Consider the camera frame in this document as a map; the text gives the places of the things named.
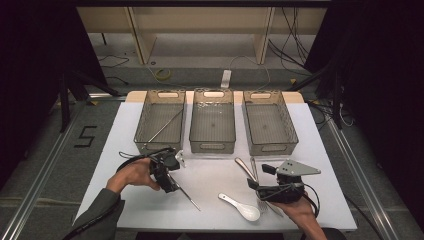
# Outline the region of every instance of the white ceramic spoon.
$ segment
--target white ceramic spoon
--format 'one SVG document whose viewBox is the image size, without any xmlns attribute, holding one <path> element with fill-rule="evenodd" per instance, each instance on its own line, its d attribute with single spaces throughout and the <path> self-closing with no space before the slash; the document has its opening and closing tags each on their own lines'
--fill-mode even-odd
<svg viewBox="0 0 424 240">
<path fill-rule="evenodd" d="M 237 208 L 241 215 L 249 221 L 256 221 L 261 216 L 259 209 L 256 207 L 239 203 L 223 193 L 218 194 L 218 198 L 231 203 L 234 207 Z"/>
</svg>

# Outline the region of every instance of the transparent plastic bin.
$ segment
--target transparent plastic bin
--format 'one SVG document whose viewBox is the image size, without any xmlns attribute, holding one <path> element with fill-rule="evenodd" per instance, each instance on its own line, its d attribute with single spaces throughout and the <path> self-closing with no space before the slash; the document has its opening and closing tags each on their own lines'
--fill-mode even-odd
<svg viewBox="0 0 424 240">
<path fill-rule="evenodd" d="M 299 140 L 281 91 L 244 91 L 242 110 L 251 156 L 293 153 Z"/>
<path fill-rule="evenodd" d="M 147 92 L 134 137 L 140 152 L 166 147 L 183 149 L 185 95 L 184 90 Z"/>
<path fill-rule="evenodd" d="M 195 89 L 190 127 L 193 153 L 234 153 L 236 141 L 233 92 Z"/>
</svg>

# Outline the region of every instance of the floor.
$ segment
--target floor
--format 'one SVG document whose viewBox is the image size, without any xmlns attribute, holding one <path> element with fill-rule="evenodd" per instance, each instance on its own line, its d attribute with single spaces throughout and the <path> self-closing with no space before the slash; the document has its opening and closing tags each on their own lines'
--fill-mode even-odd
<svg viewBox="0 0 424 240">
<path fill-rule="evenodd" d="M 175 79 L 184 78 L 181 82 L 192 86 L 196 83 L 209 82 L 219 84 L 224 69 L 233 71 L 234 78 L 231 80 L 235 84 L 244 83 L 237 82 L 241 81 L 240 79 L 247 84 L 249 76 L 254 76 L 256 81 L 262 81 L 259 86 L 269 80 L 268 86 L 288 87 L 291 85 L 291 80 L 301 81 L 305 78 L 296 72 L 307 74 L 297 65 L 285 63 L 283 66 L 280 58 L 270 51 L 267 52 L 265 64 L 257 65 L 254 62 L 252 38 L 249 35 L 163 34 L 158 37 L 152 57 L 145 66 L 138 63 L 131 36 L 106 34 L 107 45 L 104 45 L 101 34 L 89 34 L 89 36 L 98 58 L 104 58 L 100 60 L 100 64 L 104 66 L 109 86 L 121 92 L 146 89 L 149 84 L 158 86 L 158 83 L 152 80 L 150 70 L 161 68 L 172 69 Z M 272 36 L 271 39 L 281 47 L 285 37 L 287 36 Z M 305 48 L 310 49 L 314 36 L 302 36 L 301 39 Z M 286 46 L 286 52 L 301 61 L 293 41 Z M 316 84 L 312 84 L 302 89 L 301 93 L 306 100 L 315 99 L 315 87 Z M 88 89 L 91 93 L 99 92 L 96 88 L 88 87 Z M 25 224 L 18 231 L 18 239 L 58 239 L 67 233 L 96 167 L 120 101 L 98 99 L 90 104 L 71 101 L 70 107 L 75 117 L 75 124 L 69 135 L 62 139 L 63 144 L 60 148 L 57 146 L 57 140 L 61 138 L 60 105 L 52 107 L 36 141 L 28 149 L 28 158 L 19 164 L 0 192 L 2 234 L 7 230 L 8 223 L 13 220 L 22 201 L 28 196 L 28 191 L 32 189 L 35 179 L 38 179 L 40 170 L 45 169 L 45 163 L 55 157 L 51 155 L 52 149 L 58 148 L 60 154 L 56 156 L 57 161 L 52 164 L 49 170 L 51 172 L 40 186 L 41 191 L 37 195 L 34 208 L 23 218 Z M 360 181 L 365 181 L 371 186 L 372 193 L 395 231 L 393 239 L 424 239 L 423 232 L 397 195 L 384 171 L 376 164 L 360 127 L 355 124 L 348 126 L 352 119 L 347 117 L 343 130 L 339 131 L 334 128 L 331 120 L 323 118 L 321 112 L 315 108 L 311 108 L 311 112 L 315 121 L 321 122 L 317 124 L 317 128 L 345 195 L 365 213 L 373 225 L 387 229 L 387 225 L 375 221 L 378 216 L 375 215 L 374 207 L 369 204 L 366 197 L 368 193 L 359 187 Z M 95 136 L 95 139 L 89 148 L 75 148 L 75 145 L 87 143 L 79 139 L 81 129 L 85 126 L 96 126 L 87 130 L 87 133 Z M 341 143 L 338 141 L 340 136 L 346 137 L 347 140 L 342 144 L 350 146 L 351 153 L 344 152 L 340 147 Z M 362 179 L 352 171 L 352 164 L 355 162 L 363 170 Z M 357 221 L 358 230 L 345 233 L 347 239 L 379 239 L 359 210 L 352 203 L 348 204 Z M 125 231 L 118 231 L 116 237 L 116 239 L 134 238 L 134 232 Z M 300 239 L 300 235 L 288 233 L 285 234 L 285 239 Z"/>
</svg>

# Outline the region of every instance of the white table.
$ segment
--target white table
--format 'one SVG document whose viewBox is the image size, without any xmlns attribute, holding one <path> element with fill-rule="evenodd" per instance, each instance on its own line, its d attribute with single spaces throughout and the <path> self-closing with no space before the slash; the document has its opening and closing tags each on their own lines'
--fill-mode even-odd
<svg viewBox="0 0 424 240">
<path fill-rule="evenodd" d="M 192 110 L 192 92 L 187 92 L 187 116 L 184 134 L 184 156 L 186 168 L 171 172 L 171 175 L 199 205 L 198 211 L 181 191 L 156 192 L 148 187 L 128 186 L 122 192 L 125 208 L 118 222 L 118 228 L 143 231 L 202 231 L 202 232 L 287 232 L 298 231 L 297 226 L 287 217 L 281 217 L 270 209 L 256 222 L 245 220 L 227 202 L 218 199 L 219 193 L 250 205 L 256 205 L 255 192 L 247 185 L 246 175 L 234 162 L 240 157 L 250 165 L 250 155 L 241 112 L 240 94 L 235 94 L 236 144 L 234 154 L 192 154 L 188 140 Z M 116 115 L 109 137 L 98 165 L 84 196 L 78 216 L 84 212 L 107 180 L 126 159 L 119 151 L 138 154 L 133 142 L 143 103 L 122 103 Z M 333 168 L 325 152 L 310 110 L 305 103 L 288 103 L 296 133 L 299 138 L 291 156 L 256 157 L 261 185 L 276 185 L 276 176 L 261 171 L 261 164 L 279 166 L 290 157 L 322 171 L 319 175 L 303 176 L 305 183 L 318 193 L 321 210 L 318 222 L 322 227 L 337 228 L 341 231 L 356 230 L 357 226 L 343 197 Z M 314 193 L 307 189 L 316 202 Z"/>
</svg>

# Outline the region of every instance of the hand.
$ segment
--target hand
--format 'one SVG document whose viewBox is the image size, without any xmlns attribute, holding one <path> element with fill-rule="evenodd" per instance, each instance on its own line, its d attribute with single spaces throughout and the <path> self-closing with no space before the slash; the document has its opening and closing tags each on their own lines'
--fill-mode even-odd
<svg viewBox="0 0 424 240">
<path fill-rule="evenodd" d="M 281 208 L 284 213 L 302 229 L 308 239 L 327 239 L 318 224 L 311 203 L 301 197 L 299 201 L 289 204 L 272 202 L 271 204 Z"/>
<path fill-rule="evenodd" d="M 142 158 L 128 164 L 109 179 L 106 188 L 119 194 L 130 184 L 134 186 L 149 186 L 159 191 L 159 184 L 150 177 L 149 165 L 150 158 Z"/>
</svg>

